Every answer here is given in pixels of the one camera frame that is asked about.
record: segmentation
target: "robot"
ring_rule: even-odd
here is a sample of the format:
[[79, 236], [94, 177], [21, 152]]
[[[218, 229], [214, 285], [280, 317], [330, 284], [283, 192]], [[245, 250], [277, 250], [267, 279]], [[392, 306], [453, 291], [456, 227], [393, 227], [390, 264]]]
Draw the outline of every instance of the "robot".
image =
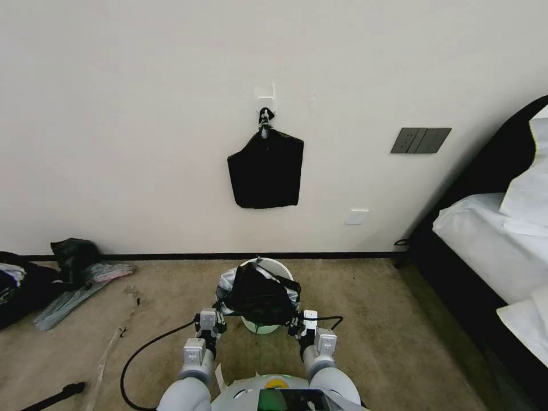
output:
[[207, 388], [213, 378], [216, 344], [227, 329], [223, 314], [206, 308], [195, 317], [196, 336], [183, 348], [184, 364], [162, 396], [158, 411], [328, 411], [367, 410], [352, 380], [336, 368], [337, 336], [317, 327], [317, 312], [305, 310], [289, 324], [300, 346], [306, 379], [285, 375], [255, 376], [221, 386], [211, 402]]

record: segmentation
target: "screen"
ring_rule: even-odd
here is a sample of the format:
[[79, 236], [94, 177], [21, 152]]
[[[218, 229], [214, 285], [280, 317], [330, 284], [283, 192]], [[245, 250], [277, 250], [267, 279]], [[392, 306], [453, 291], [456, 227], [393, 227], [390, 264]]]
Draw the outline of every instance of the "screen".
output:
[[336, 411], [341, 408], [315, 389], [262, 389], [257, 411]]

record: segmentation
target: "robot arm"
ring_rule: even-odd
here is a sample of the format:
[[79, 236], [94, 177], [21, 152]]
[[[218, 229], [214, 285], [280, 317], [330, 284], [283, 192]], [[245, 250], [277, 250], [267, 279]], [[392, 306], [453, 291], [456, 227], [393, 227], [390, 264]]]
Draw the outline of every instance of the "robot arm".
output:
[[310, 388], [334, 393], [355, 404], [360, 404], [360, 394], [356, 386], [335, 366], [333, 354], [337, 345], [337, 336], [329, 329], [317, 328], [317, 320], [307, 320], [315, 318], [318, 318], [316, 311], [304, 311], [304, 330], [299, 338], [301, 358]]
[[[337, 336], [332, 330], [317, 328], [316, 318], [316, 311], [306, 310], [289, 327], [290, 335], [295, 335], [299, 341], [309, 389], [322, 391], [338, 405], [337, 409], [363, 410], [359, 405], [361, 401], [356, 386], [335, 366], [333, 354]], [[196, 316], [196, 337], [189, 338], [185, 343], [184, 364], [178, 380], [163, 395], [158, 411], [211, 411], [211, 395], [207, 386], [213, 378], [216, 342], [225, 330], [224, 318], [215, 309], [202, 310]], [[241, 409], [255, 410], [257, 402], [251, 408]]]
[[211, 411], [207, 386], [213, 378], [217, 340], [226, 330], [226, 322], [212, 308], [202, 310], [196, 320], [196, 337], [185, 343], [183, 367], [162, 396], [158, 411]]

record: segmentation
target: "beige carpet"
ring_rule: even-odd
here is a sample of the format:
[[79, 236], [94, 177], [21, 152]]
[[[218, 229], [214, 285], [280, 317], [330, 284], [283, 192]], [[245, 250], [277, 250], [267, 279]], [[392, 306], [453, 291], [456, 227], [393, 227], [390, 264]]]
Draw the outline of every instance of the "beige carpet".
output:
[[[2, 410], [20, 410], [71, 382], [91, 383], [114, 332], [135, 306], [124, 290], [135, 286], [141, 305], [110, 349], [95, 406], [129, 410], [119, 390], [128, 357], [210, 306], [220, 274], [239, 263], [137, 262], [136, 274], [113, 281], [54, 329], [38, 331], [29, 316], [0, 331]], [[501, 408], [483, 359], [412, 267], [398, 272], [384, 259], [283, 263], [301, 283], [303, 308], [345, 317], [336, 330], [337, 365], [373, 411]], [[256, 336], [236, 318], [228, 326], [217, 356], [226, 382], [251, 377], [255, 370], [303, 376], [298, 344], [285, 330]], [[172, 335], [135, 359], [126, 380], [134, 402], [158, 404], [181, 367], [184, 341], [193, 333], [188, 328]], [[218, 394], [216, 385], [212, 392]], [[89, 398], [88, 389], [50, 410], [83, 410]]]

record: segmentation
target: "black bed frame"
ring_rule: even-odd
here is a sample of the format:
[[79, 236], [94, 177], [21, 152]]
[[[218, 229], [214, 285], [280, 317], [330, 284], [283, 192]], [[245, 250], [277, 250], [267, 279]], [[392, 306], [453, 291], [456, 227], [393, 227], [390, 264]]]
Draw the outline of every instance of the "black bed frame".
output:
[[408, 256], [476, 346], [493, 354], [539, 410], [548, 410], [548, 368], [500, 321], [507, 305], [434, 232], [439, 211], [472, 194], [505, 192], [531, 165], [535, 145], [529, 120], [548, 95], [518, 111], [494, 134], [409, 238]]

